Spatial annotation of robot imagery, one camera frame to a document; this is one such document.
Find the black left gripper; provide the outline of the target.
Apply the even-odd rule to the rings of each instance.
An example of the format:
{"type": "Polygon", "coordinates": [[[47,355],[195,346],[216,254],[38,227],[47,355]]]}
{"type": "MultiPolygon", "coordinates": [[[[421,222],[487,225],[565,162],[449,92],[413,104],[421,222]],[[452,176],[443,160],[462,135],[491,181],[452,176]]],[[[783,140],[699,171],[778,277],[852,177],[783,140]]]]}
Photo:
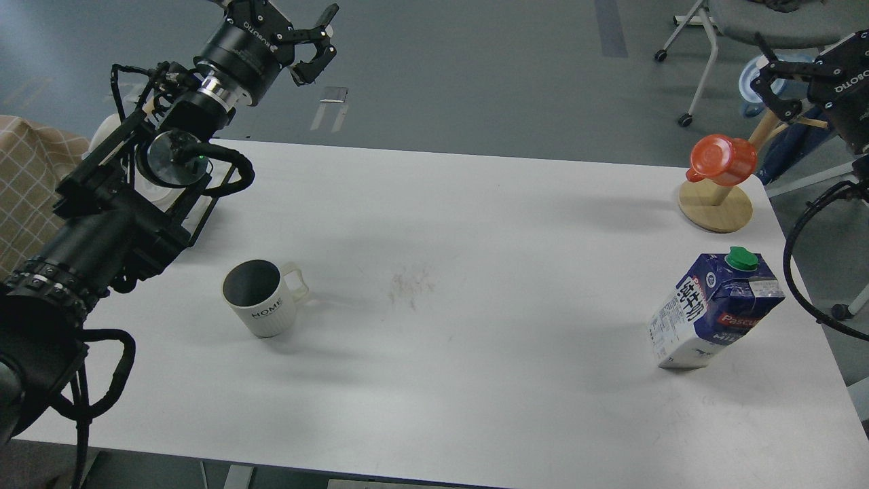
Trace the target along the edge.
{"type": "MultiPolygon", "coordinates": [[[[313,27],[296,29],[291,17],[270,1],[223,1],[224,19],[193,58],[201,74],[213,72],[229,78],[244,93],[245,105],[255,107],[292,61],[291,48],[322,43],[330,38],[330,22],[339,11],[329,4],[313,27]]],[[[331,43],[317,44],[314,57],[291,66],[296,86],[309,86],[336,57],[331,43]]]]}

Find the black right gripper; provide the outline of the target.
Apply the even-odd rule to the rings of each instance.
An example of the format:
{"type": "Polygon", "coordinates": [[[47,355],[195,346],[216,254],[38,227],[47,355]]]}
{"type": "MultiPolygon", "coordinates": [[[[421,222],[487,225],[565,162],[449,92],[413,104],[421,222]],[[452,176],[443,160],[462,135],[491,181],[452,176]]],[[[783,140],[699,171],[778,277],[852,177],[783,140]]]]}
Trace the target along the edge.
{"type": "Polygon", "coordinates": [[[836,130],[866,130],[868,121],[868,33],[851,36],[813,60],[752,60],[749,100],[782,122],[800,117],[807,99],[836,130]]]}

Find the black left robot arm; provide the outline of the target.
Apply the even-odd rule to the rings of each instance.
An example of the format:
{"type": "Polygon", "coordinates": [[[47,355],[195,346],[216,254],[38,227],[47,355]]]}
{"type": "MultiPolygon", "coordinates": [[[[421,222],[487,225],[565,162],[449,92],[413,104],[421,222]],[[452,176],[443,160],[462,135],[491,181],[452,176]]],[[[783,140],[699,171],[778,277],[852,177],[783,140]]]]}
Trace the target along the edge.
{"type": "Polygon", "coordinates": [[[90,425],[120,399],[136,354],[127,331],[86,329],[87,316],[111,290],[163,273],[217,200],[254,182],[248,158],[211,142],[236,106],[257,105],[283,69],[313,84],[337,53],[338,4],[307,30],[270,1],[220,6],[191,69],[112,66],[118,127],[57,185],[61,229],[2,282],[2,442],[49,408],[73,420],[73,488],[84,485],[90,425]]]}

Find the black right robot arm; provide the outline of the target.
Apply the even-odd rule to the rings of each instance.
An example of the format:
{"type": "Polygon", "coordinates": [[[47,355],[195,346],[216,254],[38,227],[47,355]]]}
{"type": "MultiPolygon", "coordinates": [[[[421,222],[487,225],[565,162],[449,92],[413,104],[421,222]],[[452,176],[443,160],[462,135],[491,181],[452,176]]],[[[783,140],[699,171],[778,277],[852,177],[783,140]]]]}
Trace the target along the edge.
{"type": "Polygon", "coordinates": [[[773,92],[776,80],[795,80],[807,85],[804,99],[812,105],[807,117],[828,122],[826,129],[794,129],[786,126],[757,170],[761,183],[768,185],[792,165],[813,151],[826,137],[837,134],[854,155],[867,153],[868,141],[868,34],[857,31],[824,50],[812,61],[785,61],[773,52],[760,33],[754,41],[767,59],[751,80],[752,92],[760,97],[778,120],[788,125],[804,113],[800,98],[782,98],[773,92]]]}

